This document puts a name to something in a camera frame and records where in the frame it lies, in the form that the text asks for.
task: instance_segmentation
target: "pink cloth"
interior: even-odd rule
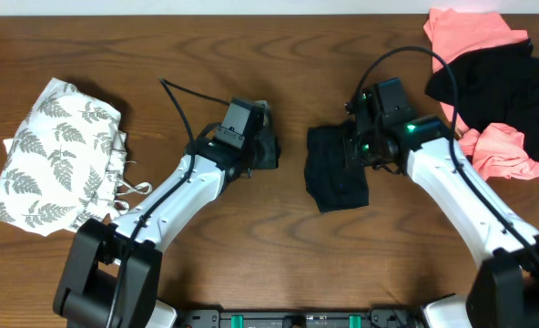
[[[539,162],[530,159],[523,149],[524,133],[504,123],[493,123],[482,134],[475,129],[460,139],[466,156],[483,179],[532,179],[539,177]]]
[[[472,14],[458,13],[453,9],[442,11],[432,8],[430,19],[423,26],[430,41],[432,50],[440,55],[446,63],[470,51],[504,46],[523,42],[528,33],[522,30],[511,30],[498,13]],[[442,63],[432,59],[433,73],[442,69]],[[451,121],[453,106],[443,104],[442,109]],[[456,127],[465,133],[468,126],[458,117]]]
[[[528,39],[523,30],[511,30],[498,13],[457,13],[452,9],[442,11],[432,8],[430,19],[423,30],[432,41],[432,50],[447,63],[461,54],[495,46],[510,45]],[[432,60],[433,72],[442,68]],[[451,121],[453,106],[442,104]],[[491,124],[482,134],[470,130],[458,116],[456,127],[463,133],[460,147],[467,156],[473,156],[473,167],[483,179],[533,179],[539,177],[539,163],[524,151],[524,133],[504,123]]]

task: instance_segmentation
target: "black cloth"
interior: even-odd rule
[[[364,168],[345,168],[345,130],[345,125],[308,130],[306,191],[316,200],[322,213],[369,205]]]
[[[530,40],[472,51],[450,63],[460,97],[459,112],[469,128],[482,132],[506,123],[524,133],[524,150],[539,161],[539,58]],[[443,68],[425,93],[453,105],[452,85]]]

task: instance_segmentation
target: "black cable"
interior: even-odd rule
[[[222,100],[222,99],[219,99],[219,98],[215,98],[215,97],[211,97],[211,96],[206,96],[206,95],[203,95],[203,94],[199,94],[199,92],[195,92],[195,91],[192,91],[192,90],[189,90],[185,87],[181,87],[179,85],[176,85],[172,82],[169,82],[167,81],[166,79],[164,78],[161,78],[160,81],[164,81],[164,83],[168,84],[169,86],[175,88],[175,89],[178,89],[180,91],[184,91],[190,95],[193,95],[193,96],[197,96],[197,97],[202,97],[203,99],[206,99],[206,100],[210,100],[210,101],[215,101],[215,102],[218,102],[220,104],[223,104],[225,106],[229,106],[230,103],[228,101],[225,101],[225,100]]]
[[[454,145],[454,136],[455,136],[455,122],[458,118],[458,85],[455,82],[455,76],[453,75],[452,70],[448,66],[448,64],[441,58],[438,54],[432,52],[432,50],[421,47],[421,46],[402,46],[397,49],[393,49],[390,52],[384,54],[383,56],[379,57],[379,59],[375,60],[374,63],[367,69],[367,71],[362,75],[361,82],[359,82],[359,85],[357,86],[356,91],[352,95],[351,103],[354,104],[356,100],[359,97],[359,94],[361,93],[362,85],[364,84],[365,80],[367,79],[367,76],[371,73],[371,71],[381,63],[385,58],[392,56],[398,52],[402,51],[416,51],[416,52],[422,52],[424,54],[430,55],[435,57],[440,63],[442,63],[443,68],[445,68],[446,72],[448,73],[448,76],[450,77],[450,82],[452,84],[452,92],[453,92],[453,116],[452,116],[452,126],[451,126],[451,134],[449,137],[449,143],[450,143],[450,156],[452,158],[453,165],[455,166],[455,169],[460,173],[460,176],[462,176],[462,179],[464,182],[468,185],[470,190],[473,192],[473,194],[482,202],[482,204],[494,215],[494,217],[504,226],[504,228],[509,231],[522,245],[525,247],[528,252],[533,257],[534,261],[536,261],[536,264],[539,266],[539,254],[534,249],[533,245],[531,245],[514,227],[513,225],[506,220],[502,214],[492,205],[492,203],[484,197],[484,195],[474,186],[470,178],[466,175],[465,171],[463,170],[463,165],[458,162],[458,159],[455,155],[455,145]]]
[[[114,297],[112,298],[112,304],[109,309],[109,315],[107,316],[106,328],[111,328],[112,322],[114,321],[114,316],[116,315],[117,299],[119,297],[119,294],[121,293],[122,285],[124,283],[124,274],[126,273],[127,259],[130,257],[130,253],[132,252],[132,248],[134,246],[134,241],[136,240],[136,237],[138,236],[140,229],[142,229],[142,227],[144,226],[144,223],[150,218],[150,215],[152,214],[152,212],[158,206],[160,206],[160,204],[162,204],[163,201],[165,201],[168,197],[170,197],[170,195],[172,195],[172,193],[175,192],[183,183],[185,183],[188,179],[190,179],[190,175],[193,172],[193,169],[195,167],[195,154],[197,152],[197,149],[195,146],[195,139],[193,138],[193,133],[190,129],[190,125],[188,123],[187,117],[185,116],[185,113],[182,111],[182,108],[180,107],[180,104],[177,102],[177,99],[172,95],[172,92],[167,87],[167,80],[165,80],[164,78],[161,78],[160,83],[162,84],[162,87],[167,91],[168,96],[170,97],[175,107],[177,108],[180,118],[182,118],[182,121],[185,124],[185,128],[187,129],[188,143],[190,145],[190,164],[188,164],[187,172],[182,177],[182,179],[180,179],[177,182],[177,184],[175,184],[169,191],[167,191],[164,195],[162,195],[162,197],[160,197],[157,201],[155,201],[154,204],[152,204],[147,209],[147,211],[138,218],[136,227],[132,231],[130,238],[127,240],[126,248],[124,250],[124,256],[120,262],[120,270],[117,273],[116,289],[114,290]]]

